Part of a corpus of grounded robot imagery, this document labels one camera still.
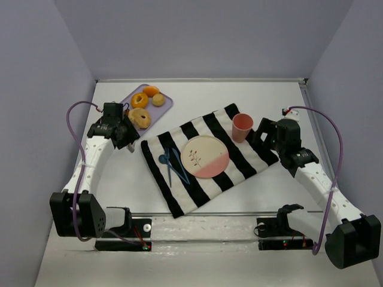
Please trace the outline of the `large beige bagel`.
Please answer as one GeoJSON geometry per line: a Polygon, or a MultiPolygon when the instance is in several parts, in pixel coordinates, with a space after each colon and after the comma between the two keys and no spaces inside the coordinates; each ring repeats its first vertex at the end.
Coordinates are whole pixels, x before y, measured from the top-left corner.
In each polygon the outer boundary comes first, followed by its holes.
{"type": "Polygon", "coordinates": [[[139,129],[147,129],[151,124],[150,113],[144,108],[133,108],[128,112],[128,118],[139,129]]]}

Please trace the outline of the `metal serving tongs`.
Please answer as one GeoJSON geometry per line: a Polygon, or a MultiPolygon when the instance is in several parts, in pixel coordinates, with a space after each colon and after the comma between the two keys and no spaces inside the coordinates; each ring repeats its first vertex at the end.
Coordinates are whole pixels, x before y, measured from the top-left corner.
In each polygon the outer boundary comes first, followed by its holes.
{"type": "Polygon", "coordinates": [[[126,146],[126,148],[129,150],[129,152],[133,153],[135,151],[135,144],[130,143],[126,146]]]}

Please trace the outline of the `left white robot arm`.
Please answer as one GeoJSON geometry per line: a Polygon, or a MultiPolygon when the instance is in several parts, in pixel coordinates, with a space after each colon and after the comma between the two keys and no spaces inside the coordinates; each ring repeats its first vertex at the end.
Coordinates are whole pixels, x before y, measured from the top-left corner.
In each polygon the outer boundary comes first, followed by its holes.
{"type": "Polygon", "coordinates": [[[96,192],[112,153],[123,148],[134,152],[140,135],[125,113],[124,104],[109,102],[96,110],[102,115],[90,126],[85,142],[70,130],[81,158],[69,182],[49,201],[57,234],[82,242],[101,238],[105,233],[121,238],[132,229],[130,209],[102,207],[96,192]]]}

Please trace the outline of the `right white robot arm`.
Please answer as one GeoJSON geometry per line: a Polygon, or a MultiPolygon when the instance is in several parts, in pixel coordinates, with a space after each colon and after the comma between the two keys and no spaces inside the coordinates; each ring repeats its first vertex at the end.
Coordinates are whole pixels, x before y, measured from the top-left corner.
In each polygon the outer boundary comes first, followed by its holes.
{"type": "Polygon", "coordinates": [[[263,118],[253,142],[267,151],[276,151],[281,165],[324,212],[323,219],[319,220],[299,204],[286,204],[278,209],[276,216],[257,220],[256,236],[262,239],[288,236],[315,239],[313,253],[317,254],[323,248],[338,269],[379,256],[381,222],[375,215],[365,215],[333,187],[316,155],[302,146],[297,121],[263,118]]]}

